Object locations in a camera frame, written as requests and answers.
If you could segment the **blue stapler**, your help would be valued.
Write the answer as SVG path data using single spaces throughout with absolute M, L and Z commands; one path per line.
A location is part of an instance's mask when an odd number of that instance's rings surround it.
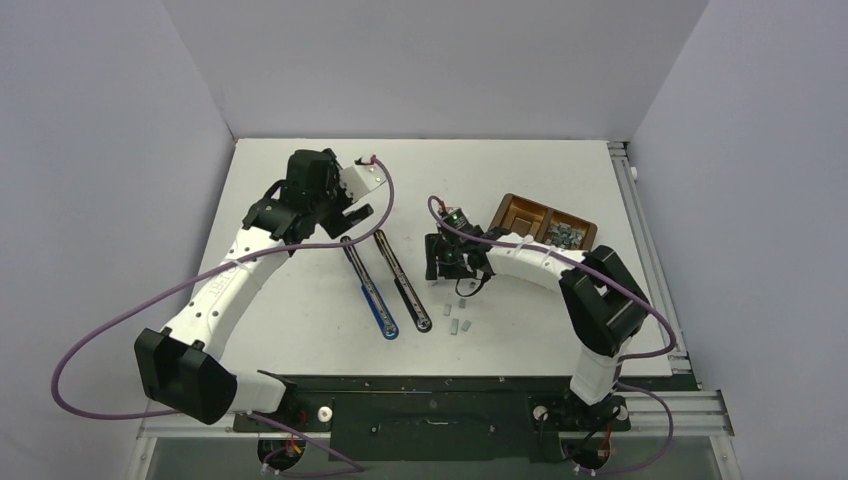
M 363 297 L 382 336 L 386 340 L 396 339 L 399 334 L 398 326 L 355 247 L 345 246 L 343 252 L 360 281 Z

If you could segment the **brown plastic tray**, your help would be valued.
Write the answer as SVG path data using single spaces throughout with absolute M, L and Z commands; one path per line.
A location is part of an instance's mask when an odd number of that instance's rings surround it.
M 535 241 L 547 245 L 544 237 L 552 222 L 585 228 L 587 232 L 582 250 L 593 248 L 598 231 L 595 223 L 513 193 L 502 198 L 490 228 L 501 227 L 520 236 L 532 236 Z

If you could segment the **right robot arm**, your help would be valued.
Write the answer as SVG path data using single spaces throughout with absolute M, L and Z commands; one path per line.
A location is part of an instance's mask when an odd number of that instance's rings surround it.
M 484 231 L 459 208 L 438 217 L 436 232 L 424 238 L 426 279 L 484 285 L 502 275 L 562 295 L 582 344 L 565 414 L 579 428 L 593 426 L 604 416 L 626 347 L 649 315 L 647 297 L 618 254 L 607 246 L 558 248 L 502 227 Z

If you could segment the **black stapler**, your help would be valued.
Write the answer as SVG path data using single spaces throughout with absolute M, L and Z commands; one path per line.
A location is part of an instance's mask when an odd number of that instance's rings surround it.
M 415 292 L 413 285 L 407 277 L 398 257 L 394 253 L 385 232 L 382 229 L 377 229 L 372 238 L 377 244 L 377 248 L 386 261 L 389 270 L 394 277 L 394 285 L 403 300 L 407 311 L 416 327 L 421 333 L 428 333 L 432 330 L 432 320 L 427 313 L 423 303 Z

